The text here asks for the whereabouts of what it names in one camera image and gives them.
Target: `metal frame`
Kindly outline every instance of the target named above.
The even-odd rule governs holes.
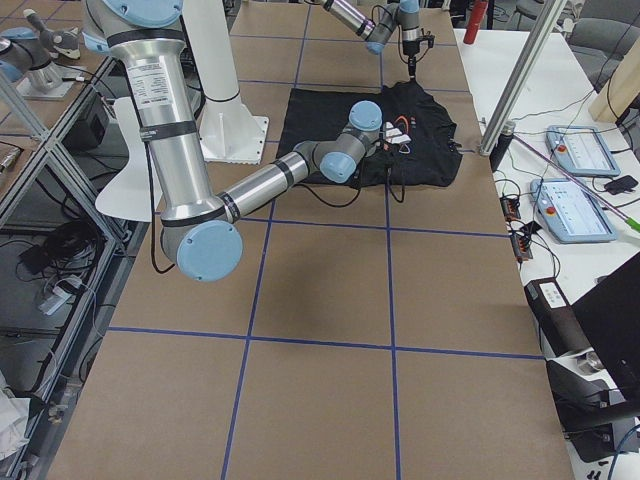
[[[504,87],[504,91],[498,100],[496,109],[487,124],[487,129],[480,144],[480,155],[489,155],[493,150],[500,131],[504,127],[513,107],[524,88],[524,84],[529,78],[533,66],[536,64],[542,49],[544,48],[549,34],[553,30],[560,14],[566,5],[567,0],[549,0],[545,2],[542,12],[533,26],[533,30],[527,37],[527,41],[522,48],[511,76]]]
[[[49,165],[55,175],[65,182],[65,186],[74,200],[80,204],[105,237],[105,244],[97,261],[95,273],[88,282],[89,288],[93,291],[96,291],[102,282],[110,266],[113,254],[117,251],[126,251],[124,244],[124,240],[127,237],[126,222],[106,217],[97,211],[94,205],[97,192],[73,156],[62,145],[61,139],[69,132],[79,114],[91,100],[91,93],[92,89],[95,88],[96,79],[108,73],[114,65],[115,62],[112,59],[105,59],[96,71],[92,84],[82,89],[51,130],[42,123],[27,102],[0,72],[0,99],[12,108],[12,113],[21,120],[30,135],[40,141],[38,148],[32,153],[21,175],[11,185],[7,194],[0,199],[0,227],[6,223],[44,166]],[[59,374],[67,363],[70,352],[73,350],[74,342],[83,326],[83,320],[92,314],[93,301],[93,293],[90,290],[86,291],[79,299],[75,310],[72,311],[72,317],[69,319],[66,330],[57,339],[57,346],[55,347],[57,366],[53,376],[54,380],[43,392],[42,398],[45,401],[49,401],[54,391]],[[42,332],[27,333],[39,335]],[[40,415],[29,421],[26,432],[27,438],[31,438],[40,424],[42,416],[45,414],[46,411],[41,412]],[[18,477],[28,447],[29,444],[23,446],[10,459],[0,462],[0,470],[2,471],[0,480],[15,480]]]

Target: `table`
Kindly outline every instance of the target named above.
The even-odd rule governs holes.
[[[145,240],[50,479],[570,479],[446,12],[419,82],[459,124],[454,184],[330,210],[293,189],[237,226],[229,277],[159,277]],[[319,7],[244,3],[244,102],[273,159],[291,87],[406,78]],[[216,191],[254,171],[212,165]],[[352,191],[324,187],[331,200]]]
[[[462,43],[463,30],[456,30],[455,34],[470,90],[473,94],[477,118],[479,121],[483,118],[488,120],[498,103],[528,33],[481,31],[473,45]],[[626,141],[615,125],[594,122],[589,115],[588,107],[596,97],[596,93],[592,90],[591,84],[564,38],[557,33],[551,34],[511,117],[523,117],[530,113],[549,110],[562,109],[562,111],[524,118],[517,122],[516,131],[522,132],[519,135],[539,151],[548,153],[544,134],[532,135],[529,132],[544,132],[547,126],[552,124],[593,125],[599,130],[608,130],[603,133],[603,136],[612,150],[627,148]],[[575,101],[578,102],[564,109]],[[615,158],[623,174],[640,178],[640,165],[633,152],[624,152],[616,155]],[[560,176],[552,169],[546,170],[543,161],[532,156],[514,141],[495,178],[496,180],[502,178],[514,180],[520,185],[523,192],[528,192],[530,191],[529,182],[539,178],[539,175],[544,175],[545,178]],[[602,183],[604,181],[599,180],[596,185],[601,187]],[[511,185],[505,185],[499,181],[497,188],[500,193],[503,191],[503,187],[507,193],[515,193]],[[637,193],[615,197],[605,194],[605,198],[615,204],[624,203],[636,198],[636,196]],[[530,196],[522,198],[520,210],[525,222],[533,219]],[[625,212],[637,218],[640,215],[640,207],[637,204],[632,205],[625,208]],[[608,217],[619,233],[619,239],[611,243],[561,245],[547,232],[541,232],[541,236],[562,262],[562,269],[557,280],[571,303],[588,292],[595,285],[596,278],[611,273],[640,249],[640,236],[631,231],[614,215],[608,214]],[[520,272],[523,285],[530,280],[552,275],[553,268],[549,253],[538,245],[533,245],[532,251],[534,259],[524,262]],[[572,358],[572,356],[568,356],[558,361],[577,372],[575,360],[572,361]],[[606,372],[591,376],[589,380],[599,378],[607,379],[614,387]],[[573,447],[568,445],[568,448],[572,452],[571,458],[576,478],[584,478],[591,470],[600,469],[595,462],[593,464],[582,463],[573,451]],[[615,478],[620,480],[635,479],[639,471],[640,455],[626,455],[620,458],[616,466]]]

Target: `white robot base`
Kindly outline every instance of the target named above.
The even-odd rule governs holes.
[[[224,103],[207,100],[200,124],[200,145],[207,162],[259,164],[269,118],[251,115],[239,97]]]

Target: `grid line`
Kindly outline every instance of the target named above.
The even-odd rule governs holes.
[[[307,83],[307,82],[284,82],[279,80],[260,80],[252,78],[238,79],[238,83],[265,83],[273,85],[292,85],[295,87],[335,87],[338,89],[345,88],[367,88],[375,90],[377,87],[371,85],[335,85],[333,83]],[[424,88],[425,92],[444,92],[444,93],[471,93],[469,90],[454,90],[450,88]]]
[[[111,332],[125,332],[125,333],[140,333],[148,335],[175,335],[183,337],[200,337],[200,338],[218,338],[222,340],[250,340],[252,342],[264,342],[264,343],[290,343],[296,345],[315,345],[324,347],[340,347],[340,348],[352,348],[352,349],[366,349],[366,350],[386,350],[391,351],[391,345],[380,345],[375,343],[357,343],[357,342],[338,342],[331,340],[312,340],[306,338],[284,338],[284,337],[270,337],[270,336],[255,336],[255,335],[240,335],[233,333],[218,333],[218,332],[199,332],[190,330],[171,330],[171,329],[157,329],[157,328],[144,328],[144,327],[124,327],[124,326],[112,326],[107,329]],[[504,358],[511,360],[544,360],[541,355],[531,355],[526,353],[504,353],[504,352],[481,352],[478,350],[455,350],[448,348],[430,348],[430,347],[412,347],[407,345],[396,345],[395,350],[397,352],[410,352],[420,354],[434,354],[434,355],[451,355],[451,356],[463,356],[463,357],[487,357],[487,358]]]
[[[398,360],[396,355],[396,324],[393,302],[393,260],[391,251],[391,213],[389,209],[389,188],[385,185],[384,207],[387,240],[387,278],[389,281],[389,327],[391,331],[391,381],[393,387],[393,430],[396,454],[396,480],[402,480],[402,455],[400,450],[400,414],[398,405]]]
[[[264,218],[251,218],[244,217],[242,221],[247,222],[268,222]],[[348,224],[348,223],[322,223],[322,222],[305,222],[302,220],[279,220],[273,219],[271,223],[280,224],[280,225],[299,225],[299,226],[309,226],[309,227],[335,227],[335,228],[353,228],[358,230],[386,230],[386,226],[378,226],[378,225],[356,225],[356,224]],[[459,235],[466,237],[484,237],[484,238],[509,238],[507,233],[488,233],[488,232],[465,232],[458,230],[437,230],[437,229],[429,229],[429,228],[413,228],[413,227],[388,227],[392,232],[407,232],[407,233],[426,233],[426,234],[434,234],[434,235]]]
[[[273,211],[275,210],[275,201],[271,202],[271,211],[269,212],[269,220],[273,218]],[[220,474],[221,480],[227,478],[227,471],[229,468],[229,460],[231,458],[231,447],[233,444],[233,434],[235,433],[236,420],[238,418],[238,410],[240,408],[240,397],[242,395],[242,386],[244,384],[244,375],[247,369],[247,361],[249,358],[249,348],[251,346],[251,334],[253,332],[253,324],[256,318],[256,311],[258,309],[258,299],[260,298],[260,287],[262,286],[262,277],[264,274],[264,265],[267,258],[267,249],[269,248],[269,236],[271,234],[271,222],[267,224],[267,231],[264,235],[264,246],[262,248],[262,258],[260,259],[260,268],[258,269],[258,278],[256,279],[256,290],[253,296],[253,305],[251,306],[251,317],[249,319],[249,326],[247,328],[247,336],[244,343],[244,351],[242,353],[242,363],[240,365],[240,374],[238,376],[238,384],[236,386],[236,396],[233,403],[233,412],[231,414],[231,422],[229,424],[229,433],[227,435],[227,446],[224,453],[224,462],[222,464],[222,472]]]

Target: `silver arm segment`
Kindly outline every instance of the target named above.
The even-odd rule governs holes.
[[[232,225],[320,169],[345,182],[372,153],[382,124],[377,105],[360,102],[333,142],[304,142],[226,192],[213,195],[179,62],[185,46],[182,0],[85,0],[83,34],[89,48],[110,52],[126,68],[141,126],[153,156],[166,208],[162,249],[186,275],[200,281],[229,274],[242,255]]]

